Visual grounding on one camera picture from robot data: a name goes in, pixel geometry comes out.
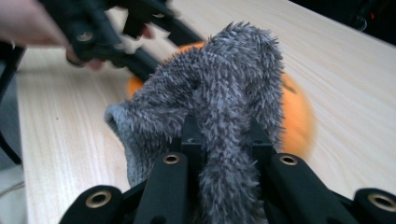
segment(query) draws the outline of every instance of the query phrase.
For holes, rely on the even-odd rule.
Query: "orange object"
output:
[[[192,47],[201,48],[204,42],[183,46],[178,53]],[[128,82],[128,92],[132,97],[134,92],[143,86],[138,77],[132,77]],[[286,73],[282,74],[282,109],[284,119],[282,126],[285,132],[281,134],[282,152],[290,153],[305,159],[309,154],[315,135],[315,118],[311,106],[297,83]]]

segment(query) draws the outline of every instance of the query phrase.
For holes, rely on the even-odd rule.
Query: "fuzzy gray fabric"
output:
[[[198,223],[265,223],[259,172],[249,157],[252,118],[280,149],[281,54],[270,32],[230,24],[201,49],[177,54],[137,91],[110,105],[106,122],[125,147],[131,187],[149,176],[156,156],[181,136],[192,113],[205,138]]]

